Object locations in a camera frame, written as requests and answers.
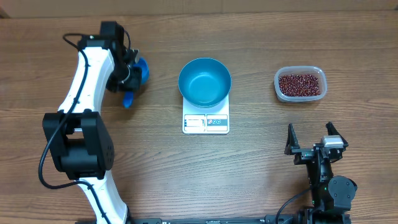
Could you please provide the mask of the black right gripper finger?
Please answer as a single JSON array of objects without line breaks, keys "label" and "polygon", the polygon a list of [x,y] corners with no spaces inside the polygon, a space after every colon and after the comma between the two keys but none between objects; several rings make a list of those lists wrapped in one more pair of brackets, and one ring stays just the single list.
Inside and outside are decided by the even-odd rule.
[{"label": "black right gripper finger", "polygon": [[296,137],[296,133],[294,131],[294,127],[292,123],[289,123],[288,125],[288,136],[287,136],[287,142],[285,145],[284,149],[284,154],[285,155],[294,155],[298,153],[300,149],[299,142]]},{"label": "black right gripper finger", "polygon": [[329,136],[334,136],[334,135],[339,136],[343,142],[343,146],[348,147],[347,140],[336,130],[336,128],[334,127],[334,125],[331,121],[329,121],[325,126],[327,128]]}]

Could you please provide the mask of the blue plastic scoop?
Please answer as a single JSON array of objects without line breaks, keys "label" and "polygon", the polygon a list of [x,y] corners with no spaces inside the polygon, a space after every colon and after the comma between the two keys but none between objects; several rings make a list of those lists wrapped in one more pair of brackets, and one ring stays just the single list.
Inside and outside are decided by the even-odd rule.
[{"label": "blue plastic scoop", "polygon": [[[149,79],[149,66],[144,58],[140,58],[138,63],[133,65],[133,68],[141,69],[141,86],[144,85]],[[123,106],[125,108],[130,108],[134,101],[134,94],[136,91],[127,91],[124,94]]]}]

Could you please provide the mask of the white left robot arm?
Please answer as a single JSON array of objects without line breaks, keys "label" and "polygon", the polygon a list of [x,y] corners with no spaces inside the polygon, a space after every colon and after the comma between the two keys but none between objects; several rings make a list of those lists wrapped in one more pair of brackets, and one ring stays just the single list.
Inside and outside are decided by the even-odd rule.
[{"label": "white left robot arm", "polygon": [[43,186],[44,162],[52,156],[55,168],[70,179],[58,185],[73,185],[84,191],[96,215],[95,223],[132,223],[129,207],[121,199],[111,169],[114,145],[101,118],[106,91],[125,94],[125,108],[149,77],[146,61],[132,49],[128,32],[116,21],[103,21],[98,35],[80,34],[72,43],[78,51],[78,66],[70,90],[55,113],[46,113],[42,127],[47,145],[41,155],[38,177]]}]

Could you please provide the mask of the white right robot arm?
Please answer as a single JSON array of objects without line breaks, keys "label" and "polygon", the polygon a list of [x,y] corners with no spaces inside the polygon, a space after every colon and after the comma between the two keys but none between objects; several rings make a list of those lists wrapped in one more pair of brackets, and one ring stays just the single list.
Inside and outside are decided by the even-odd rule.
[{"label": "white right robot arm", "polygon": [[[344,176],[334,175],[331,164],[342,159],[349,146],[333,123],[326,124],[328,134],[311,148],[301,148],[293,124],[288,125],[288,137],[284,154],[293,155],[295,165],[307,168],[309,188],[293,196],[281,206],[275,216],[276,223],[350,223],[346,213],[358,186]],[[280,216],[291,202],[310,192],[312,206],[301,208],[295,215]]]}]

